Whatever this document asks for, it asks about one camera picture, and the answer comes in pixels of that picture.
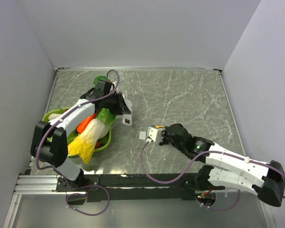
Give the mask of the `white battery cover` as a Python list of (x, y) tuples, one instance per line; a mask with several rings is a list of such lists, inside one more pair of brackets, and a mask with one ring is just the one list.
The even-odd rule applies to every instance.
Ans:
[(146, 140), (147, 134), (145, 131), (140, 131), (139, 132), (139, 139), (140, 140)]

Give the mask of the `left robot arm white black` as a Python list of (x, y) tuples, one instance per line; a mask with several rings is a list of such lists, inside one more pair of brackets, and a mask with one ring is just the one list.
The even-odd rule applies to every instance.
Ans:
[(94, 88), (81, 95), (59, 117), (36, 124), (30, 154), (35, 158), (38, 170), (52, 168), (67, 179), (72, 190), (83, 188), (84, 172), (70, 160), (67, 138), (84, 119), (99, 114), (101, 110), (108, 110), (113, 116), (120, 115), (124, 125), (131, 125), (132, 103), (117, 92), (118, 86), (118, 83), (99, 79)]

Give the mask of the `white remote control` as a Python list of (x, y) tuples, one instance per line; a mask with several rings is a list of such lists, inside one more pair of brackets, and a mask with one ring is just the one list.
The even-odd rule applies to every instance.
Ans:
[(125, 110), (123, 112), (123, 124), (132, 125), (132, 102), (128, 99), (124, 99)]

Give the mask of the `yellow handled screwdriver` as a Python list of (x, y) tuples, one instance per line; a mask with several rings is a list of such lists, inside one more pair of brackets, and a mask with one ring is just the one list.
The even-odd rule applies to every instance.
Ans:
[(165, 126), (162, 126), (162, 125), (152, 125), (151, 127), (159, 128), (159, 129), (161, 129), (161, 128), (166, 128)]

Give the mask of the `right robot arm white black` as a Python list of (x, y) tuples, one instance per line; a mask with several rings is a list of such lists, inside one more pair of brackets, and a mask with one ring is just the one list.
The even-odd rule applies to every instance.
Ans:
[(262, 202), (280, 207), (285, 192), (285, 172), (282, 164), (257, 161), (203, 137), (192, 136), (180, 123), (158, 126), (156, 142), (171, 145), (187, 158), (210, 166), (210, 171), (198, 177), (203, 189), (213, 186), (250, 192)]

